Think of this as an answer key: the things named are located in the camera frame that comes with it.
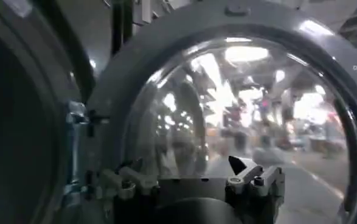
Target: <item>bolt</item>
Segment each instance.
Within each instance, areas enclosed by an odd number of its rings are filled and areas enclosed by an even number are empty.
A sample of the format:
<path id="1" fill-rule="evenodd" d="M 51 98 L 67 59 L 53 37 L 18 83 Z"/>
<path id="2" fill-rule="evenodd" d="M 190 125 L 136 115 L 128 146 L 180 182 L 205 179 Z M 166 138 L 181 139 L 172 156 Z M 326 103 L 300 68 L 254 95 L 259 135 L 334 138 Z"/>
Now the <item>bolt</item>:
<path id="1" fill-rule="evenodd" d="M 255 184 L 255 185 L 263 186 L 264 183 L 265 183 L 265 182 L 263 181 L 263 178 L 262 178 L 262 177 L 260 177 L 260 176 L 254 177 L 254 184 Z"/>

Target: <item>metal hinge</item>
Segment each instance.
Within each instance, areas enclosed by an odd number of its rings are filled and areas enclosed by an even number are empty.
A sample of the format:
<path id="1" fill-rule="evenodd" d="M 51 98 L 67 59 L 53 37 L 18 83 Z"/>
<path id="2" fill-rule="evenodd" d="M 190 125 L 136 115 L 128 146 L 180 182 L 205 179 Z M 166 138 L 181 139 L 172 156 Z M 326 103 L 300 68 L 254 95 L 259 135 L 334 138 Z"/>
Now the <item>metal hinge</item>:
<path id="1" fill-rule="evenodd" d="M 99 116 L 94 110 L 88 111 L 83 103 L 70 101 L 67 104 L 68 113 L 66 115 L 66 123 L 68 125 L 68 165 L 66 185 L 63 189 L 62 207 L 79 205 L 81 196 L 87 196 L 91 192 L 90 184 L 85 186 L 80 182 L 80 137 L 81 127 L 86 125 L 87 136 L 94 137 L 94 129 L 96 125 L 107 124 L 109 117 Z"/>

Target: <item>metal bracket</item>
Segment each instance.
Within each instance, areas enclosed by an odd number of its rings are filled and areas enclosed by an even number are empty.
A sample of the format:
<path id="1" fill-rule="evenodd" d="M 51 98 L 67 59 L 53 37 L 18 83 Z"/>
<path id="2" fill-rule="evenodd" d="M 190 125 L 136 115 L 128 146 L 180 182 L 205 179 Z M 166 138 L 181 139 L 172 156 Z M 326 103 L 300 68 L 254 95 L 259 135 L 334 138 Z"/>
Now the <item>metal bracket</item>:
<path id="1" fill-rule="evenodd" d="M 119 174 L 123 178 L 128 179 L 134 182 L 135 184 L 137 184 L 138 188 L 142 191 L 143 195 L 150 195 L 151 190 L 154 187 L 158 187 L 158 181 L 155 177 L 143 175 L 129 167 L 121 168 Z"/>
<path id="2" fill-rule="evenodd" d="M 252 188 L 257 196 L 267 196 L 270 191 L 276 197 L 285 195 L 285 173 L 280 167 L 271 166 L 262 175 L 251 181 Z"/>
<path id="3" fill-rule="evenodd" d="M 135 196 L 136 184 L 132 181 L 125 180 L 112 170 L 103 170 L 102 182 L 107 186 L 105 189 L 106 198 L 113 198 L 115 195 L 118 195 L 120 199 L 128 200 Z"/>
<path id="4" fill-rule="evenodd" d="M 230 156 L 229 162 L 232 170 L 239 170 L 236 176 L 227 178 L 226 186 L 229 187 L 235 194 L 242 194 L 244 187 L 251 182 L 256 176 L 263 173 L 262 166 L 247 167 L 239 158 Z"/>

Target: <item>chamber door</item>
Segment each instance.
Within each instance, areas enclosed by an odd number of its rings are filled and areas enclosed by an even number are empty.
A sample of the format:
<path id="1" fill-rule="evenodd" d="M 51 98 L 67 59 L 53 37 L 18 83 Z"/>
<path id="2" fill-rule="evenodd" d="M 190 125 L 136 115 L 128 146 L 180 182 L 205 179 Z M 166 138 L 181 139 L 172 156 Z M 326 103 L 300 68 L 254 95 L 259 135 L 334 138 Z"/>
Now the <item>chamber door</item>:
<path id="1" fill-rule="evenodd" d="M 100 76 L 101 169 L 160 180 L 233 175 L 228 156 L 286 175 L 277 223 L 357 222 L 357 50 L 312 18 L 205 1 L 158 19 Z"/>
<path id="2" fill-rule="evenodd" d="M 50 220 L 63 196 L 65 103 L 80 93 L 62 53 L 32 5 L 0 1 L 0 223 Z"/>

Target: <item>glass dome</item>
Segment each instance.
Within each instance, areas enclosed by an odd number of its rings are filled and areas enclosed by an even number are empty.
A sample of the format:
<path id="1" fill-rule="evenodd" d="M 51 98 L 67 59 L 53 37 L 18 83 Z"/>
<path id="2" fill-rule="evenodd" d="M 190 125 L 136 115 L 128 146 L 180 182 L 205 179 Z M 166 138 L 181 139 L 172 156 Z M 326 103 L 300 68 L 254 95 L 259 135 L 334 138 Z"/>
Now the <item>glass dome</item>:
<path id="1" fill-rule="evenodd" d="M 234 175 L 228 156 L 286 175 L 277 223 L 330 223 L 348 150 L 326 73 L 272 41 L 230 37 L 175 55 L 133 105 L 124 150 L 159 178 Z"/>

